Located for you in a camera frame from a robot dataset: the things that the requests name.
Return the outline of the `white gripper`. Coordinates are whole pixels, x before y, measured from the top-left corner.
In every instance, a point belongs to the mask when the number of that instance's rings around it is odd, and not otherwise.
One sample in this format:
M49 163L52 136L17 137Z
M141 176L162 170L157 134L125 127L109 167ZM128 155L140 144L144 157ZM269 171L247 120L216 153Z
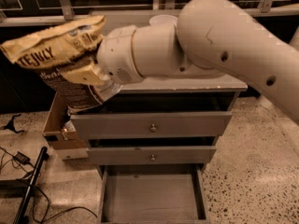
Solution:
M142 82L144 78L135 68L133 56L136 29L135 25L125 26L105 36L96 55L101 67L91 61L60 68L59 73L72 83L84 85L101 86L110 79L122 85Z

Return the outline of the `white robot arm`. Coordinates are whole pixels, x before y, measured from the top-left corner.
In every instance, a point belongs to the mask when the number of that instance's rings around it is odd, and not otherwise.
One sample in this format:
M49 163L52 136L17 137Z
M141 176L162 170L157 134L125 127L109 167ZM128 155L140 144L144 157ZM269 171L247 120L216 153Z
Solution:
M192 0L176 22L115 29L102 40L94 59L61 73L86 85L225 73L299 121L299 50L228 0Z

